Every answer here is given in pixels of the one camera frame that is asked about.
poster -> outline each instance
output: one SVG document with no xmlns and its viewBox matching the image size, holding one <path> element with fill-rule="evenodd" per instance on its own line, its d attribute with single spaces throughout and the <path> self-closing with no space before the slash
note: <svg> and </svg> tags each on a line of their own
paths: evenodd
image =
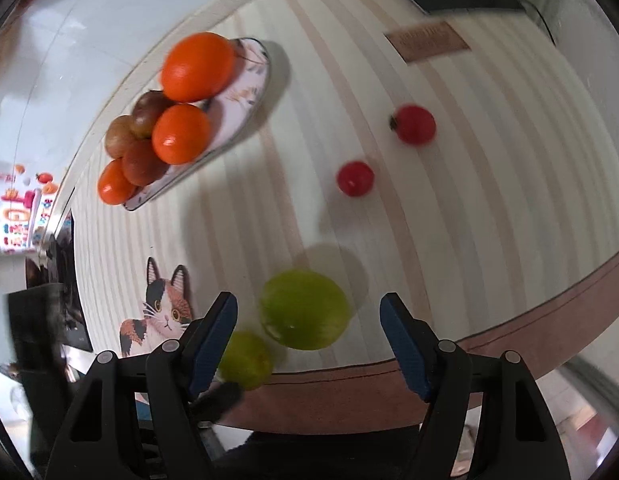
<svg viewBox="0 0 619 480">
<path fill-rule="evenodd" d="M 53 174 L 0 162 L 0 252 L 36 251 L 59 186 Z"/>
</svg>

lime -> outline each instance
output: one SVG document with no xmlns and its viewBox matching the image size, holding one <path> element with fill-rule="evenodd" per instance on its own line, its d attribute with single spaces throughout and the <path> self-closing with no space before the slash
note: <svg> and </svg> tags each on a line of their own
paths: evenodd
<svg viewBox="0 0 619 480">
<path fill-rule="evenodd" d="M 255 390 L 272 374 L 272 355 L 266 342 L 251 332 L 235 332 L 219 363 L 224 381 Z"/>
<path fill-rule="evenodd" d="M 259 311 L 267 334 L 297 350 L 330 346 L 352 317 L 345 293 L 336 283 L 302 269 L 287 270 L 269 280 Z"/>
</svg>

label tag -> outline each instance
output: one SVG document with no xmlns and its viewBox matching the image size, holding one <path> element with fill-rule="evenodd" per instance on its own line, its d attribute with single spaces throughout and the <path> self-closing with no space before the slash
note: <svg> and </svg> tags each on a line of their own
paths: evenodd
<svg viewBox="0 0 619 480">
<path fill-rule="evenodd" d="M 406 63 L 469 50 L 469 45 L 447 22 L 426 23 L 388 32 L 385 37 Z"/>
</svg>

cat face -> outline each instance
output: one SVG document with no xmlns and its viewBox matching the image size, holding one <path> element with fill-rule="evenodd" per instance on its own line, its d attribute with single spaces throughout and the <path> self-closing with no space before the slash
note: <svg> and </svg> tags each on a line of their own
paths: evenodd
<svg viewBox="0 0 619 480">
<path fill-rule="evenodd" d="M 186 282 L 185 267 L 176 267 L 172 279 L 163 280 L 154 259 L 148 259 L 143 316 L 168 339 L 178 339 L 192 320 L 192 310 L 185 298 Z"/>
</svg>

cat illustration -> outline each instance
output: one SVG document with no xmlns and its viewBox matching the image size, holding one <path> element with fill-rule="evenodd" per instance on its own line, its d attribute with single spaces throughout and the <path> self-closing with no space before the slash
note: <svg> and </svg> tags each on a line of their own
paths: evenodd
<svg viewBox="0 0 619 480">
<path fill-rule="evenodd" d="M 166 339 L 178 339 L 192 320 L 186 300 L 189 291 L 187 270 L 179 265 L 171 280 L 158 275 L 154 258 L 148 258 L 147 289 L 143 302 L 143 319 L 126 319 L 121 323 L 123 357 L 152 352 Z"/>
</svg>

